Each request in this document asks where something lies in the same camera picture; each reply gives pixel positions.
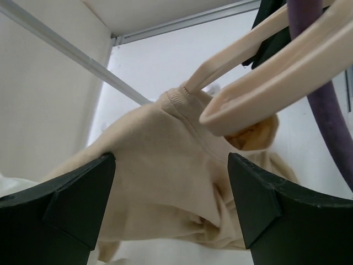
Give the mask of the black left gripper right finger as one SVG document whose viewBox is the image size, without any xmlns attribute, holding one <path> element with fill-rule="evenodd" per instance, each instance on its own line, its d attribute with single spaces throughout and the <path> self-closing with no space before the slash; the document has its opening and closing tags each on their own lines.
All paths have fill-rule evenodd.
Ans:
<svg viewBox="0 0 353 265">
<path fill-rule="evenodd" d="M 270 173 L 237 153 L 228 175 L 255 264 L 351 265 L 352 201 Z"/>
</svg>

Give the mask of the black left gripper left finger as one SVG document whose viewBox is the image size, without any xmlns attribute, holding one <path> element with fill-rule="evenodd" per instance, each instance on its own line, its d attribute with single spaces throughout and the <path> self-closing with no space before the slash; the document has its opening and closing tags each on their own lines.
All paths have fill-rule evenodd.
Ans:
<svg viewBox="0 0 353 265">
<path fill-rule="evenodd" d="M 87 264 L 115 174 L 106 153 L 71 172 L 1 197 L 1 264 Z"/>
</svg>

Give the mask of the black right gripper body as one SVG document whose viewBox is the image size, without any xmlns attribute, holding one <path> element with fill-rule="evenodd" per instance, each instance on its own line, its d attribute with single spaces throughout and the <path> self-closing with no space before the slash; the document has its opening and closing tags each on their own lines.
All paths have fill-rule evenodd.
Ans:
<svg viewBox="0 0 353 265">
<path fill-rule="evenodd" d="M 254 29 L 257 25 L 272 15 L 275 11 L 279 10 L 279 8 L 284 6 L 286 3 L 286 0 L 261 1 L 252 28 Z M 284 48 L 288 43 L 291 42 L 291 40 L 290 29 L 287 26 L 271 37 L 265 39 L 260 44 L 255 54 L 251 58 L 245 60 L 242 65 L 251 65 L 251 68 L 255 69 L 270 57 L 275 55 L 277 52 L 279 52 L 282 48 Z"/>
</svg>

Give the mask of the beige wooden hanger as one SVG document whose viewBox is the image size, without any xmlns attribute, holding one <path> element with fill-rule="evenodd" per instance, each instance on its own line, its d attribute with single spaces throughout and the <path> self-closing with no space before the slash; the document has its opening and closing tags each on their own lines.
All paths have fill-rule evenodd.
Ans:
<svg viewBox="0 0 353 265">
<path fill-rule="evenodd" d="M 310 27 L 273 57 L 224 87 L 200 115 L 216 136 L 236 133 L 283 110 L 352 65 L 352 2 L 322 1 L 326 8 Z M 252 57 L 260 44 L 289 24 L 281 7 L 218 52 L 184 87 L 196 93 Z"/>
</svg>

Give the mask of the beige t shirt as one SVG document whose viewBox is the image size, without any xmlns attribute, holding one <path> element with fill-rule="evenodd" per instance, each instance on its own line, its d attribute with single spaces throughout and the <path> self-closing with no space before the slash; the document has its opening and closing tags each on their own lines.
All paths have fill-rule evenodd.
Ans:
<svg viewBox="0 0 353 265">
<path fill-rule="evenodd" d="M 238 133 L 212 135 L 199 123 L 205 92 L 170 89 L 126 113 L 90 146 L 51 171 L 68 173 L 105 154 L 116 169 L 98 238 L 98 260 L 109 262 L 122 241 L 177 239 L 219 250 L 245 248 L 228 176 L 238 153 L 291 182 L 293 170 L 268 148 L 279 120 L 271 116 Z"/>
</svg>

